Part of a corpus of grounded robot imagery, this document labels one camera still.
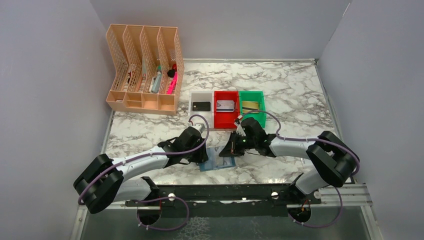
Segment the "blue leather card holder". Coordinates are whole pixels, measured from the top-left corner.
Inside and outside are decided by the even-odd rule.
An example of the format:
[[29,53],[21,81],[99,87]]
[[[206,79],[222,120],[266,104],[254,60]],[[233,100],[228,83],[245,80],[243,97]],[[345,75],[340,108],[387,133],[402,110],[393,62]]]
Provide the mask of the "blue leather card holder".
[[198,164],[201,172],[213,171],[236,166],[234,157],[220,157],[219,153],[224,146],[209,147],[206,149],[208,160]]

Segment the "red plastic bin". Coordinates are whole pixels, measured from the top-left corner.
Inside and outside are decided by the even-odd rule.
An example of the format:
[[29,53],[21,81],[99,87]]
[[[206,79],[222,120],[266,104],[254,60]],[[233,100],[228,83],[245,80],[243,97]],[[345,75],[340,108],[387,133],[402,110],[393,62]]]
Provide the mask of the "red plastic bin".
[[[220,111],[218,101],[232,101],[233,111]],[[213,100],[213,125],[215,129],[235,129],[235,120],[240,115],[238,91],[215,91]]]

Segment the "green plastic bin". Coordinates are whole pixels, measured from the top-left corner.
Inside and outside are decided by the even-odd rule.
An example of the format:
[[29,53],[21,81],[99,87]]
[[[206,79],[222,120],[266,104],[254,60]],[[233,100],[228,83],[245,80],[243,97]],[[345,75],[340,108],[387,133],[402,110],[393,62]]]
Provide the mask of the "green plastic bin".
[[[240,113],[242,113],[242,101],[252,101],[259,103],[259,110],[266,111],[264,93],[262,91],[239,91],[239,105]],[[253,112],[247,114],[246,118],[252,117],[259,122],[259,124],[264,128],[266,126],[267,115],[263,112]]]

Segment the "grey credit card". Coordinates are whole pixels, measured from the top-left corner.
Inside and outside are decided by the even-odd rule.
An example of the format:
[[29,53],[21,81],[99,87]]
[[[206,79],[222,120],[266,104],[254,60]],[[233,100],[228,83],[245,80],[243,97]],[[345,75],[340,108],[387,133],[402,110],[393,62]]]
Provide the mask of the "grey credit card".
[[236,109],[235,102],[233,100],[217,100],[216,111],[217,112],[234,112]]

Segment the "peach plastic file organizer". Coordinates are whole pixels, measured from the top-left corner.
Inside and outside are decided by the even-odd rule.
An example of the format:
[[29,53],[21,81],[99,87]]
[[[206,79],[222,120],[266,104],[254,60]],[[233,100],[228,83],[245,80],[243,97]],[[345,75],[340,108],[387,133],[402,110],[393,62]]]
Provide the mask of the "peach plastic file organizer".
[[[106,102],[117,112],[175,115],[185,72],[179,29],[175,26],[111,24],[106,40],[115,77]],[[161,66],[158,93],[150,93],[152,78]],[[167,94],[176,69],[177,84]]]

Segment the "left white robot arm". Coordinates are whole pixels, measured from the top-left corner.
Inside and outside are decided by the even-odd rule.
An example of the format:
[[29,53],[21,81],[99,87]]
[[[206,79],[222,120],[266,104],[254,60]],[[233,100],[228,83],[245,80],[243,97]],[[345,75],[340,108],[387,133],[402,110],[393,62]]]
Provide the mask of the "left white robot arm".
[[145,200],[153,187],[148,180],[128,180],[143,173],[180,164],[182,160],[201,163],[207,160],[204,124],[187,127],[179,136],[162,141],[138,154],[111,158],[98,155],[74,181],[78,204],[85,205],[91,214],[103,211],[113,202]]

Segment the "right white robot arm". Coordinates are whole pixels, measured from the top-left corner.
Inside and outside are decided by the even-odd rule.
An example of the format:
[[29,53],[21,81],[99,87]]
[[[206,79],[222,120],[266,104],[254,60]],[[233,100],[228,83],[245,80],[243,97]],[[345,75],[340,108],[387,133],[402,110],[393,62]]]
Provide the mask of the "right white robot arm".
[[291,195],[297,197],[327,186],[340,188],[359,170],[358,156],[330,131],[323,131],[316,138],[282,137],[277,133],[266,133],[252,117],[240,122],[219,156],[241,157],[247,150],[256,150],[265,157],[311,160],[314,169],[301,174],[290,185]]

